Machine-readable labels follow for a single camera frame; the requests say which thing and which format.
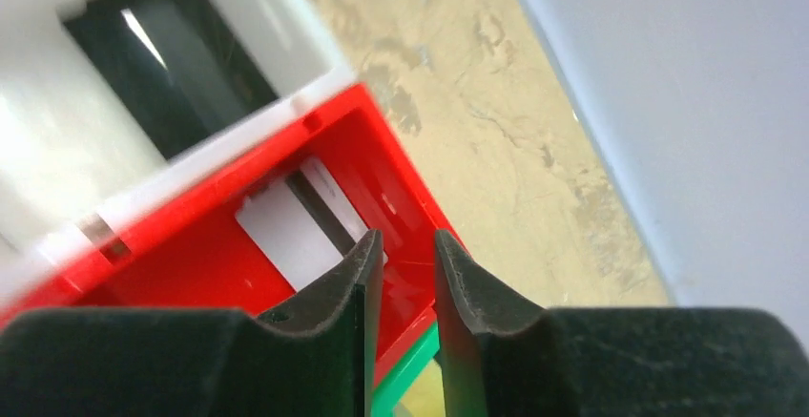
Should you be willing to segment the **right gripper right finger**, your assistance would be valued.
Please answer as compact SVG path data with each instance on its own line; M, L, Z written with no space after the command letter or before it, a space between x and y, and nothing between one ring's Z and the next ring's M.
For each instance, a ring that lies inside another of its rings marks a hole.
M435 234L449 416L804 416L808 360L742 308L551 307Z

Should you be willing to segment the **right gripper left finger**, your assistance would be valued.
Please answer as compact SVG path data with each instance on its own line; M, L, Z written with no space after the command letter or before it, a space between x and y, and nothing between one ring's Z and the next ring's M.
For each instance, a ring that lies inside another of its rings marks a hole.
M1 335L5 416L366 416L383 236L281 304L54 308Z

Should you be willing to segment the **silver VIP credit card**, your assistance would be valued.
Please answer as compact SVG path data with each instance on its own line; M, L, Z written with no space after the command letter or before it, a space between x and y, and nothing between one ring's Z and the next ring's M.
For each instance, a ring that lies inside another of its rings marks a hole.
M369 230L316 157L245 200L236 219L296 291L335 267Z

